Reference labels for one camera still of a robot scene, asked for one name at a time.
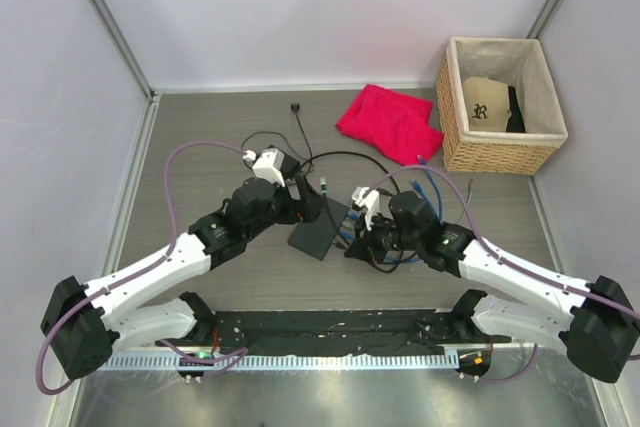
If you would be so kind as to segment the black network switch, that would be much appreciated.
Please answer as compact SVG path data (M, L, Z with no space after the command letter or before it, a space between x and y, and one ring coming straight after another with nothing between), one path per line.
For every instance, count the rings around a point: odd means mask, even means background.
M319 218L313 223L298 224L287 243L290 247L316 259L323 261L329 249L333 246L337 231L349 213L346 204L327 199L328 205Z

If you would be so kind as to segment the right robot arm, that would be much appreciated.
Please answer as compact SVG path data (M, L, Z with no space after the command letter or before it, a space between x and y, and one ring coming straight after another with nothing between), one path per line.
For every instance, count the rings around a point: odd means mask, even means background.
M468 228L439 221L412 191L389 199L389 217L379 204L377 191L359 187L352 194L359 219L346 257L377 266L391 250L412 251L435 271L504 293L469 290L459 299L451 327L460 340L524 340L565 355L601 382L619 380L639 340L639 315L618 282L605 276L589 282L525 261Z

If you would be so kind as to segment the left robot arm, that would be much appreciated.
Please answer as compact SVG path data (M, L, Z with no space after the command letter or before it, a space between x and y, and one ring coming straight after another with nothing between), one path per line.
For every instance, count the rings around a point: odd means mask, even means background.
M219 209L173 234L163 249L86 283L73 276L60 281L40 324L45 343L37 363L52 352L67 379L75 381L129 347L181 338L193 346L205 344L213 315L196 294L185 293L158 308L147 301L238 257L274 225L314 222L324 199L304 175L294 179L296 196L285 182L250 177Z

